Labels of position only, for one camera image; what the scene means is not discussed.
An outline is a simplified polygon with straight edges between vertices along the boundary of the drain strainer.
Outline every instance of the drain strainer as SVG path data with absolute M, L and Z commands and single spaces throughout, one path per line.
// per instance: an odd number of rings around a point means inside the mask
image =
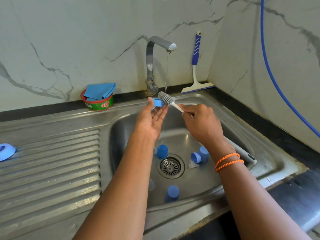
M 167 179 L 176 179 L 184 173 L 184 162 L 180 157 L 169 154 L 157 163 L 158 172 Z

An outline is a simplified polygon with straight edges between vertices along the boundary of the faucet spout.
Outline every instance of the faucet spout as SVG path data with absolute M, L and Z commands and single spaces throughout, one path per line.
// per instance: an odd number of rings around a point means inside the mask
M 166 49 L 167 52 L 173 52 L 177 49 L 176 44 L 158 36 L 152 36 L 149 39 L 148 44 L 146 45 L 146 88 L 149 95 L 155 95 L 159 90 L 153 77 L 153 47 L 155 44 Z

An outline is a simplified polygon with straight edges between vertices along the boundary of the left hand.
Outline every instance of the left hand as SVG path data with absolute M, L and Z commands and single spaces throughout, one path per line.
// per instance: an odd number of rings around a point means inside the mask
M 164 105 L 158 110 L 152 110 L 152 108 L 153 99 L 148 97 L 148 103 L 139 113 L 134 130 L 138 133 L 147 133 L 151 136 L 151 139 L 156 142 L 160 136 L 161 126 L 168 112 L 168 107 Z

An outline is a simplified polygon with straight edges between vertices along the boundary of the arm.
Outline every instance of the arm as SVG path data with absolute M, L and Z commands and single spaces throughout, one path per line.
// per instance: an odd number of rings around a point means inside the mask
M 180 106 L 187 112 L 182 114 L 187 128 L 208 149 L 214 163 L 235 153 L 234 147 L 224 138 L 212 108 L 203 104 Z M 237 156 L 228 157 L 219 166 L 237 159 Z M 241 239 L 310 239 L 243 163 L 228 165 L 219 175 Z
M 112 180 L 74 240 L 142 239 L 153 148 L 168 111 L 163 106 L 154 114 L 152 108 L 153 100 L 149 98 Z

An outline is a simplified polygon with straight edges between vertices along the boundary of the blue pipe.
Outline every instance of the blue pipe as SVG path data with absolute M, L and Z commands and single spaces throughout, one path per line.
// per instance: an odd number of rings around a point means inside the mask
M 264 34 L 263 34 L 263 12 L 264 12 L 264 0 L 261 0 L 261 17 L 260 17 L 260 31 L 261 31 L 261 45 L 262 45 L 262 53 L 263 53 L 263 59 L 264 63 L 266 64 L 266 69 L 269 73 L 269 76 L 271 78 L 271 81 L 275 88 L 277 89 L 279 95 L 282 97 L 282 99 L 285 101 L 285 103 L 289 106 L 289 108 L 303 121 L 304 124 L 306 124 L 307 127 L 310 128 L 319 138 L 320 138 L 320 133 L 317 131 L 316 128 L 314 128 L 296 109 L 295 107 L 288 101 L 288 99 L 285 97 L 281 89 L 279 88 L 277 82 L 275 81 L 275 78 L 273 77 L 273 74 L 271 72 L 268 59 L 267 59 L 267 54 L 266 54 L 266 47 L 264 45 Z

